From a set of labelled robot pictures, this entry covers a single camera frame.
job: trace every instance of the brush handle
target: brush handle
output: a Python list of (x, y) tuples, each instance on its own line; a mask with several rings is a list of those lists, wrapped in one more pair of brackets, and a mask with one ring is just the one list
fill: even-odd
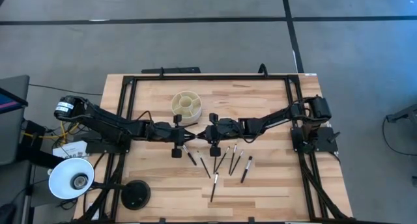
[(235, 171), (235, 169), (236, 169), (236, 165), (237, 165), (237, 163), (239, 162), (239, 160), (240, 160), (240, 156), (237, 158), (236, 164), (235, 164), (235, 166), (233, 166), (233, 169), (232, 169), (232, 171), (230, 172), (230, 176), (232, 176), (233, 171)]
[(216, 173), (216, 161), (217, 161), (217, 156), (214, 157), (213, 174)]
[(235, 158), (235, 152), (232, 154), (232, 160), (230, 161), (230, 168), (229, 168), (229, 174), (232, 172), (232, 165), (233, 165), (233, 159)]
[(208, 178), (211, 178), (210, 173), (209, 173), (209, 170), (207, 169), (206, 164), (204, 164), (203, 159), (202, 159), (202, 158), (200, 158), (200, 160), (201, 160), (201, 163), (202, 163), (202, 164), (203, 164), (203, 166), (204, 166), (204, 169), (206, 170), (206, 173), (207, 173), (207, 175), (208, 175)]
[(219, 169), (219, 167), (220, 167), (220, 164), (223, 162), (223, 159), (226, 157), (226, 153), (222, 156), (222, 159), (220, 160), (220, 162), (219, 162), (219, 164), (217, 165), (217, 168), (216, 168), (216, 170), (214, 171), (214, 172), (217, 172), (217, 170)]
[(243, 172), (243, 176), (242, 179), (240, 179), (240, 183), (243, 183), (243, 181), (245, 180), (246, 174), (248, 173), (248, 169), (245, 169), (245, 171)]
[(191, 161), (193, 162), (193, 164), (194, 164), (195, 166), (197, 166), (197, 163), (195, 162), (195, 160), (194, 160), (193, 156), (191, 156), (191, 153), (187, 153), (187, 155), (188, 155), (188, 157), (191, 159)]
[(213, 202), (214, 190), (216, 189), (216, 184), (213, 184), (213, 190), (211, 191), (210, 203)]

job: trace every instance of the screen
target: screen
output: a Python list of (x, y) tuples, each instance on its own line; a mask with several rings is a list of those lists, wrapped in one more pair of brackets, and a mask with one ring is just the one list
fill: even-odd
[(12, 96), (12, 94), (2, 89), (0, 92), (0, 113), (7, 113), (25, 107), (24, 103), (20, 103), (18, 98), (13, 99)]

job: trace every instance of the white lamp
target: white lamp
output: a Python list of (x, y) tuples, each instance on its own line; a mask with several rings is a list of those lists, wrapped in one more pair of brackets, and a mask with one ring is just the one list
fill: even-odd
[(59, 163), (49, 179), (52, 194), (60, 199), (74, 199), (89, 188), (121, 189), (121, 201), (131, 210), (143, 208), (151, 197), (151, 189), (142, 180), (133, 180), (126, 185), (94, 182), (94, 168), (87, 160), (70, 158)]
[(52, 171), (49, 187), (60, 199), (73, 199), (83, 195), (94, 182), (94, 169), (90, 162), (71, 158), (59, 163)]

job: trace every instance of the round container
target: round container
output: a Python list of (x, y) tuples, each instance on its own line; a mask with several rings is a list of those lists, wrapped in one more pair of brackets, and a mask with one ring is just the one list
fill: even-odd
[(182, 91), (174, 96), (171, 101), (171, 110), (174, 115), (182, 115), (180, 126), (192, 124), (201, 116), (201, 99), (192, 91)]

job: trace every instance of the gray floor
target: gray floor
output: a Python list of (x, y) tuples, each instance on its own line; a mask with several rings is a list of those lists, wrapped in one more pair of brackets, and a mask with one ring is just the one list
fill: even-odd
[[(289, 2), (297, 17), (417, 14), (417, 0)], [(0, 21), (284, 16), (282, 5), (281, 0), (5, 0)], [(338, 144), (354, 216), (415, 223), (417, 188), (410, 178), (417, 175), (417, 159), (389, 150), (381, 124), (385, 115), (417, 102), (417, 21), (297, 22), (295, 29), (304, 70), (318, 73), (331, 123), (342, 132)], [(2, 77), (29, 74), (31, 83), (87, 92), (101, 92), (109, 73), (161, 66), (254, 72), (265, 63), (269, 72), (296, 72), (285, 22), (0, 26), (0, 61)], [(53, 109), (66, 94), (31, 87), (25, 117), (57, 126)], [(417, 153), (408, 122), (387, 125), (386, 134), (393, 147)], [(35, 223), (70, 218), (71, 212), (58, 213), (54, 206), (37, 208)]]

